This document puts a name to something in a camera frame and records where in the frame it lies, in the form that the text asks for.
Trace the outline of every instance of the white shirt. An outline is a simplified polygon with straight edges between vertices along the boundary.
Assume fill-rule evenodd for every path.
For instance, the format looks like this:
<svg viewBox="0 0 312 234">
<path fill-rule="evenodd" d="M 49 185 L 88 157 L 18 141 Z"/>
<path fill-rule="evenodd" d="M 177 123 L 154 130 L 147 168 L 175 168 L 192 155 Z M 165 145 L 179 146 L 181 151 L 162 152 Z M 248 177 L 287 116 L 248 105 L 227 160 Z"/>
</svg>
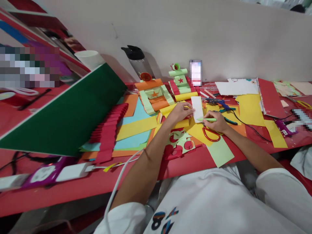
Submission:
<svg viewBox="0 0 312 234">
<path fill-rule="evenodd" d="M 181 176 L 170 188 L 148 226 L 140 203 L 115 207 L 112 234 L 121 233 L 312 233 L 312 197 L 287 170 L 269 169 L 256 181 L 260 198 L 224 169 Z M 104 220 L 95 234 L 107 233 Z"/>
</svg>

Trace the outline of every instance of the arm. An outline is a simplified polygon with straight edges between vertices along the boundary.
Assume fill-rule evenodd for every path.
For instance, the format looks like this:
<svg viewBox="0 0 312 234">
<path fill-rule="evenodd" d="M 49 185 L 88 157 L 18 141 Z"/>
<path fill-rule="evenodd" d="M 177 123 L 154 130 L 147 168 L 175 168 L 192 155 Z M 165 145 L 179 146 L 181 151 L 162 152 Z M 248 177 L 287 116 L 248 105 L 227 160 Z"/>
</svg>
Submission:
<svg viewBox="0 0 312 234">
<path fill-rule="evenodd" d="M 270 168 L 284 168 L 275 158 L 265 152 L 262 148 L 231 128 L 225 122 L 220 112 L 208 111 L 204 118 L 209 118 L 209 116 L 216 118 L 217 121 L 210 123 L 207 120 L 203 120 L 204 124 L 215 131 L 224 133 L 230 138 L 259 172 L 264 172 Z"/>
<path fill-rule="evenodd" d="M 191 104 L 188 102 L 178 103 L 175 106 L 155 137 L 130 169 L 114 199 L 111 209 L 129 202 L 142 204 L 147 202 L 157 181 L 163 151 L 171 129 L 185 117 L 192 116 L 193 111 Z"/>
</svg>

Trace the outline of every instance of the smartphone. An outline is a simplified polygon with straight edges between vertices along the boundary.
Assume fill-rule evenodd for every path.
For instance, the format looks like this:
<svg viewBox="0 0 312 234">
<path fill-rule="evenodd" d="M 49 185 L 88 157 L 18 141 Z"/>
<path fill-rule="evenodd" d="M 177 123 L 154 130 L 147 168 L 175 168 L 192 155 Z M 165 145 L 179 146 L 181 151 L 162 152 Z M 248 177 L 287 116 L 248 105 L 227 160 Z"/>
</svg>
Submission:
<svg viewBox="0 0 312 234">
<path fill-rule="evenodd" d="M 202 85 L 202 60 L 189 61 L 189 73 L 193 86 Z"/>
</svg>

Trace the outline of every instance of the yellow scissors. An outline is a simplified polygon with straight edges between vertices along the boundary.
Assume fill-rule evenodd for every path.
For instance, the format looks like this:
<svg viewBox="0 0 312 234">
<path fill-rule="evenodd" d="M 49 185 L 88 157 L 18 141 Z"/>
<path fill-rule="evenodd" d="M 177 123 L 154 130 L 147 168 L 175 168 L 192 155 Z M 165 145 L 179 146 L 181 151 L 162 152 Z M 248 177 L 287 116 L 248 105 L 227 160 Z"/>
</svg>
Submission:
<svg viewBox="0 0 312 234">
<path fill-rule="evenodd" d="M 292 99 L 290 97 L 287 97 L 289 100 L 293 101 L 297 107 L 300 107 L 300 108 L 305 108 L 307 110 L 312 110 L 312 106 L 310 106 L 309 104 L 307 104 L 306 102 L 304 101 L 297 101 L 295 99 Z"/>
</svg>

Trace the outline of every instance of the person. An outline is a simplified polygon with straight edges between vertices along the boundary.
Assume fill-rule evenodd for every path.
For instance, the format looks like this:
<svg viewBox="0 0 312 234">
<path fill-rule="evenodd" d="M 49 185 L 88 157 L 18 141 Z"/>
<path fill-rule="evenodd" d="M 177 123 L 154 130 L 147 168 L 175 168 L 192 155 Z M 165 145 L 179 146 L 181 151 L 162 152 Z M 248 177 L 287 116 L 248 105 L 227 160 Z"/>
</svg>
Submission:
<svg viewBox="0 0 312 234">
<path fill-rule="evenodd" d="M 178 103 L 130 169 L 108 213 L 111 233 L 312 233 L 312 197 L 305 187 L 212 111 L 205 118 L 217 121 L 204 124 L 230 138 L 261 173 L 256 181 L 259 199 L 243 185 L 236 167 L 194 172 L 176 180 L 145 227 L 144 204 L 155 186 L 169 133 L 193 111 L 189 103 Z M 104 220 L 94 233 L 108 233 Z"/>
</svg>

